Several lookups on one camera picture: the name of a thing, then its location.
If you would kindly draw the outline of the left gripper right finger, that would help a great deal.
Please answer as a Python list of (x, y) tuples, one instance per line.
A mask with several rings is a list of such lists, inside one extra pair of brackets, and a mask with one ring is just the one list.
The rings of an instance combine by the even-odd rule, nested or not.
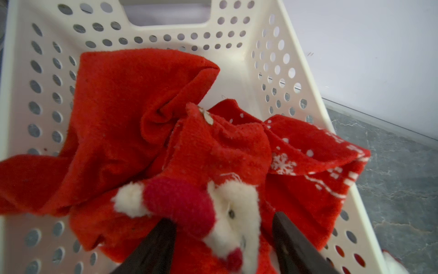
[(274, 215), (272, 235), (280, 273), (338, 274), (283, 212)]

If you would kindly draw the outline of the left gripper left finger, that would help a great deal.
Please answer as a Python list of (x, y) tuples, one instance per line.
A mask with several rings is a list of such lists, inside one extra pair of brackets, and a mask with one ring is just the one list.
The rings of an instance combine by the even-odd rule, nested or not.
[(111, 274), (170, 274), (175, 242), (176, 224), (162, 219)]

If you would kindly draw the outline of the red snowflake sock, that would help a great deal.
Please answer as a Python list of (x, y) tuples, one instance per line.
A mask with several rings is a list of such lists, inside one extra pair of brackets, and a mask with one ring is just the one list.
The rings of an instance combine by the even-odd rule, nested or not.
[(321, 250), (370, 152), (283, 115), (266, 121), (224, 100), (186, 108), (162, 171), (71, 210), (85, 250), (121, 263), (157, 225), (177, 225), (171, 273), (273, 274), (272, 222), (283, 212)]

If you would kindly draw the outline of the plain red fleece sock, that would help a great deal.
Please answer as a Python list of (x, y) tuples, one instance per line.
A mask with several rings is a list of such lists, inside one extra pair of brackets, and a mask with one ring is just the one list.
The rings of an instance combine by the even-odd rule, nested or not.
[(214, 62), (178, 50), (83, 53), (63, 148), (1, 162), (1, 214), (64, 216), (137, 176), (219, 73)]

